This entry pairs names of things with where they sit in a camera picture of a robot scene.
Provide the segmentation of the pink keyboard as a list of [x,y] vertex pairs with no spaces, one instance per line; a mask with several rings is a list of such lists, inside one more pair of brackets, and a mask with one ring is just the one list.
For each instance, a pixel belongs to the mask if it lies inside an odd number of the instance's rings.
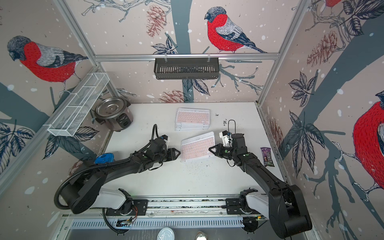
[[178,108],[176,124],[210,125],[210,110]]
[[181,141],[181,162],[203,160],[213,157],[209,151],[210,147],[215,146],[214,132],[208,132],[193,138]]
[[208,130],[209,125],[190,125],[190,124],[176,124],[176,131],[200,131],[200,130]]

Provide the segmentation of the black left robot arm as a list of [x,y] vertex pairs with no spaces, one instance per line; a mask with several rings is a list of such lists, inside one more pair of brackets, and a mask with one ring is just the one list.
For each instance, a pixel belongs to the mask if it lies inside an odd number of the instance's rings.
[[103,186],[115,179],[152,171],[155,163],[163,164],[177,160],[181,151],[168,148],[163,138],[151,140],[142,151],[135,151],[126,159],[81,167],[67,178],[54,195],[58,209],[80,214],[91,208],[120,209],[131,199],[122,188],[111,191]]

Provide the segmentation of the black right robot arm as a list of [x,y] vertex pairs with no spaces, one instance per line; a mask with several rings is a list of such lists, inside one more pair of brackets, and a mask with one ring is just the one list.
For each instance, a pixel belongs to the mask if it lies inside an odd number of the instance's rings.
[[231,138],[229,146],[217,144],[209,151],[216,157],[234,161],[266,194],[263,198],[256,190],[242,191],[240,208],[245,213],[257,211],[268,218],[275,234],[281,239],[310,231],[313,224],[301,189],[273,175],[255,154],[248,151],[243,134],[233,134]]

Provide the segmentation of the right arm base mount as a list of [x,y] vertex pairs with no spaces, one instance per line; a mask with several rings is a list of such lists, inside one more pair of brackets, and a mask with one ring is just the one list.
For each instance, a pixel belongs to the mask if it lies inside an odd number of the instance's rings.
[[226,209],[228,215],[269,216],[268,196],[256,189],[243,190],[238,198],[226,199],[222,208]]

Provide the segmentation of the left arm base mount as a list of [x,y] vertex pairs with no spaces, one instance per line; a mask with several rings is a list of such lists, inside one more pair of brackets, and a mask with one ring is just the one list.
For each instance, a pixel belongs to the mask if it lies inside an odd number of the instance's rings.
[[120,217],[120,216],[145,216],[148,208],[149,200],[138,200],[126,192],[124,189],[118,189],[119,193],[123,194],[125,201],[118,209],[107,208],[106,216]]

